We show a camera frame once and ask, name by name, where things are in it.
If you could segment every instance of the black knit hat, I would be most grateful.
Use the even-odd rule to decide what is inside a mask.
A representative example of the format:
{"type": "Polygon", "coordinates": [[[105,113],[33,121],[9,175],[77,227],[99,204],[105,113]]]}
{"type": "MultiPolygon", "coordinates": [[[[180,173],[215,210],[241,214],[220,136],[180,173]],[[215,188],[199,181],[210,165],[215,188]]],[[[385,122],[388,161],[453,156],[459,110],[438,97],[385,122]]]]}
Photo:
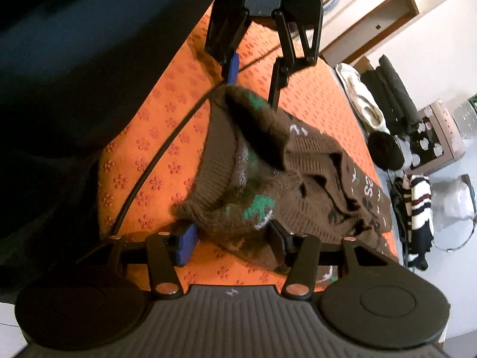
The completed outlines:
{"type": "Polygon", "coordinates": [[[381,169],[397,171],[404,165],[404,156],[394,138],[384,132],[373,132],[368,138],[368,150],[381,169]]]}

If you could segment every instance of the white cloth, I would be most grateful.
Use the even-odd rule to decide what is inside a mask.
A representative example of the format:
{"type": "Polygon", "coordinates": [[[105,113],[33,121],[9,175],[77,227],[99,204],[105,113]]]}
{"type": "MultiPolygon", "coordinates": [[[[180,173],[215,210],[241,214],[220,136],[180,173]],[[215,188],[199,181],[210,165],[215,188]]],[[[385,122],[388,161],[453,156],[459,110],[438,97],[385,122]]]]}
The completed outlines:
{"type": "Polygon", "coordinates": [[[343,83],[351,105],[364,123],[366,131],[379,131],[390,134],[381,109],[366,85],[361,82],[358,71],[349,64],[340,63],[336,66],[336,72],[343,83]]]}

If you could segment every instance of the blue hose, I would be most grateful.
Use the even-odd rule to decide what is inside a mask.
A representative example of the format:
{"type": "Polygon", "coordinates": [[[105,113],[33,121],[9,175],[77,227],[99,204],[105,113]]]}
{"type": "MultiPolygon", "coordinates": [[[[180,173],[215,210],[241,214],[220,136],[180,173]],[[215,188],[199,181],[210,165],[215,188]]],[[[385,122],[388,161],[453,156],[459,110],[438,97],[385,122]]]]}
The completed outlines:
{"type": "Polygon", "coordinates": [[[327,13],[329,13],[333,8],[335,8],[338,5],[339,2],[340,0],[331,0],[329,3],[327,3],[323,7],[324,14],[326,15],[327,13]]]}

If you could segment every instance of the black cable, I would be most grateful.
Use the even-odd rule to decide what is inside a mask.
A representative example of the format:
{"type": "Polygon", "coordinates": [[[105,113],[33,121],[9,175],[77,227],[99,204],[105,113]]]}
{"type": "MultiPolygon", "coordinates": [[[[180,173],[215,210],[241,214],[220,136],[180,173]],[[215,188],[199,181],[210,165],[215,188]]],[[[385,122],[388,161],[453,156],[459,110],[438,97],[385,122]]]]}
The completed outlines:
{"type": "MultiPolygon", "coordinates": [[[[238,72],[242,72],[254,64],[262,61],[266,57],[268,57],[272,52],[278,50],[281,47],[280,44],[277,46],[273,47],[271,50],[267,51],[265,54],[259,56],[258,58],[254,59],[252,62],[246,64],[243,66],[238,72]]],[[[151,174],[152,170],[158,163],[158,161],[161,159],[162,155],[166,152],[166,150],[169,148],[170,144],[175,140],[175,138],[179,135],[181,130],[185,127],[185,125],[190,121],[190,119],[196,114],[196,112],[200,109],[200,107],[204,104],[204,102],[210,97],[211,93],[218,88],[219,86],[223,85],[224,81],[221,81],[217,83],[213,88],[211,88],[207,93],[205,93],[194,105],[194,107],[185,115],[183,120],[180,122],[180,124],[176,127],[176,129],[173,130],[171,135],[168,137],[166,141],[161,145],[157,153],[154,155],[152,158],[151,162],[148,164],[147,168],[144,170],[142,175],[139,177],[137,182],[134,184],[134,187],[132,188],[131,192],[127,196],[125,202],[121,206],[121,209],[119,210],[118,217],[116,218],[115,222],[113,223],[113,226],[111,226],[111,231],[110,235],[117,235],[119,232],[119,229],[121,228],[121,225],[123,224],[124,218],[126,217],[126,214],[133,204],[134,198],[136,197],[137,193],[143,186],[144,182],[147,180],[149,175],[151,174]]]]}

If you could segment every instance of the floor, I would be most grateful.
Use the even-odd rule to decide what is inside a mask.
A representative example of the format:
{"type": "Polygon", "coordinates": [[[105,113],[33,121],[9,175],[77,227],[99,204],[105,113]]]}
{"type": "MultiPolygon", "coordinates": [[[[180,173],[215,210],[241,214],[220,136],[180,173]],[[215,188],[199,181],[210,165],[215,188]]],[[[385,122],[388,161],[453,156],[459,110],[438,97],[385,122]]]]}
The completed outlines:
{"type": "Polygon", "coordinates": [[[15,320],[14,306],[0,303],[0,358],[14,357],[26,344],[15,320]]]}

